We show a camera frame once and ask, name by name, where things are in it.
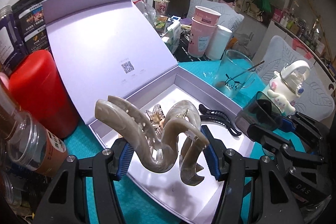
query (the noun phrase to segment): black package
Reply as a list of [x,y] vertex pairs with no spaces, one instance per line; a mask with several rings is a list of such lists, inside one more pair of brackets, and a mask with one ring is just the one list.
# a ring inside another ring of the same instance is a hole
[[43,16],[43,1],[19,0],[12,6],[16,25],[29,53],[50,49]]

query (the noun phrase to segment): teal tablecloth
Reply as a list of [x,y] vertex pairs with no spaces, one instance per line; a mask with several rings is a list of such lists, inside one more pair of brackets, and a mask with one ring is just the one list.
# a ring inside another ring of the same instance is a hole
[[[212,84],[212,79],[219,67],[219,61],[201,61],[201,62],[186,62],[179,65],[190,71],[192,74],[201,78],[205,82]],[[257,91],[263,90],[265,84],[256,77],[253,84],[241,91],[241,93],[234,98],[234,101],[241,107],[256,94]],[[277,130],[276,133],[286,139],[291,139],[296,150],[304,151],[304,148],[294,134],[283,133]],[[76,155],[79,159],[92,157],[96,155],[101,146],[95,139],[90,130],[81,122],[75,132],[65,140],[65,144],[70,154]],[[264,155],[261,146],[256,143],[251,157],[259,159]],[[155,201],[149,198],[143,193],[127,176],[123,177],[120,182],[115,182],[115,189],[118,195],[119,203],[123,214],[125,216],[126,223],[131,224],[178,224],[180,219],[166,211]],[[98,224],[98,218],[96,214],[93,184],[92,178],[87,179],[87,199],[91,224]],[[250,194],[244,198],[242,218],[244,222],[247,220],[248,208],[249,208]]]

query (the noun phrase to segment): white cup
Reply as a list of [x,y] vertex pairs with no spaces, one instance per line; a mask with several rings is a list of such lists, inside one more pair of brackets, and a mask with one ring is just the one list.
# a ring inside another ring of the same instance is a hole
[[205,55],[211,60],[220,60],[231,36],[231,30],[218,25],[205,51]]

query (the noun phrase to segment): white box lid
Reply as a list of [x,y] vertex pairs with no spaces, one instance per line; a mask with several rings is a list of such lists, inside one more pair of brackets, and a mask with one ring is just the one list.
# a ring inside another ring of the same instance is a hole
[[126,98],[178,65],[131,0],[46,0],[43,10],[58,71],[86,124],[98,99]]

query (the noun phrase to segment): qr code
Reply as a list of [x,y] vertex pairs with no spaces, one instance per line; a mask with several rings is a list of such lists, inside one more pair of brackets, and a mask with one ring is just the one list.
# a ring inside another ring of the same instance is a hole
[[126,73],[134,71],[134,67],[130,61],[121,65]]

